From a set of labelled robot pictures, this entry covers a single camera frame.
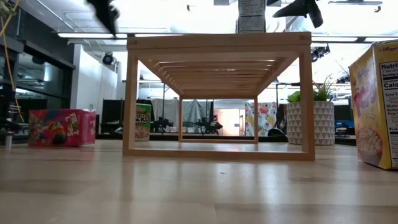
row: colorful box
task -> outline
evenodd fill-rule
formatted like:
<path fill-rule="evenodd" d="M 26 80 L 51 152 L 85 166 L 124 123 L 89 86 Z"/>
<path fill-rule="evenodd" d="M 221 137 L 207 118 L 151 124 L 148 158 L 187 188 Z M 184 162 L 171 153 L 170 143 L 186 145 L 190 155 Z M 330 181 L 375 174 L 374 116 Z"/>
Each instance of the colorful box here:
<path fill-rule="evenodd" d="M 149 141 L 151 105 L 137 104 L 136 141 Z"/>
<path fill-rule="evenodd" d="M 372 44 L 349 72 L 359 159 L 398 169 L 398 42 Z"/>
<path fill-rule="evenodd" d="M 94 144 L 95 114 L 88 110 L 30 110 L 28 145 Z"/>

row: white geometric planter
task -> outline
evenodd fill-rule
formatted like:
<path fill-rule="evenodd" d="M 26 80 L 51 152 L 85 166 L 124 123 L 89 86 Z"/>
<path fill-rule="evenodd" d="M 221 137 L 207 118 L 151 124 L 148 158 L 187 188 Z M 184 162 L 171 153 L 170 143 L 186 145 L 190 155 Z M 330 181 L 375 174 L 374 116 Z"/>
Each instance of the white geometric planter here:
<path fill-rule="evenodd" d="M 315 144 L 329 146 L 335 144 L 335 106 L 332 102 L 314 101 Z M 301 104 L 287 104 L 287 140 L 301 144 Z"/>

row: pink box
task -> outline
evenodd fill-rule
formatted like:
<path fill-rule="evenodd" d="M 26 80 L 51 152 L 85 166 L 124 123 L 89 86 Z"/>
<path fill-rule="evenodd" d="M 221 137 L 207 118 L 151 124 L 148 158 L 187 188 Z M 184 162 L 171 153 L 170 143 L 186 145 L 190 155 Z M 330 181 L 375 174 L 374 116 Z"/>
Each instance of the pink box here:
<path fill-rule="evenodd" d="M 29 146 L 82 146 L 95 143 L 95 111 L 30 110 Z"/>

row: glass window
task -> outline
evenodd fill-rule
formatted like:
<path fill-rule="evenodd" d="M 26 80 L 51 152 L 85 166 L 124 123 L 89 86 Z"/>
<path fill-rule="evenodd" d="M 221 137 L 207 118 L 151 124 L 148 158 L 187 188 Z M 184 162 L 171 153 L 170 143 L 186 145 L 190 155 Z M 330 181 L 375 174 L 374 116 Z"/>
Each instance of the glass window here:
<path fill-rule="evenodd" d="M 68 108 L 68 101 L 61 98 L 35 93 L 29 90 L 16 89 L 16 98 L 24 121 L 29 120 L 29 110 L 46 110 Z"/>
<path fill-rule="evenodd" d="M 69 80 L 70 77 L 62 69 L 29 54 L 20 54 L 18 85 L 27 85 L 50 94 L 67 95 Z"/>
<path fill-rule="evenodd" d="M 15 64 L 15 61 L 10 59 L 11 73 L 14 70 L 14 64 Z M 3 56 L 0 56 L 0 76 L 2 76 L 2 78 L 4 80 L 10 80 L 10 76 L 8 74 L 8 68 L 6 65 L 7 65 L 6 58 Z"/>

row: nutrition facts label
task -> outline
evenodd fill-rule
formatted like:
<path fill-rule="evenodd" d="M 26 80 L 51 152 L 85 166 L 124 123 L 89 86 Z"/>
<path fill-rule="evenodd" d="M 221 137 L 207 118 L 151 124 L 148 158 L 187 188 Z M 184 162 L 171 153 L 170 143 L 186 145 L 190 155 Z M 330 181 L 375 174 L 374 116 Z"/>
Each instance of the nutrition facts label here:
<path fill-rule="evenodd" d="M 391 165 L 398 168 L 398 61 L 380 63 Z"/>
<path fill-rule="evenodd" d="M 265 0 L 239 0 L 239 33 L 265 32 Z"/>

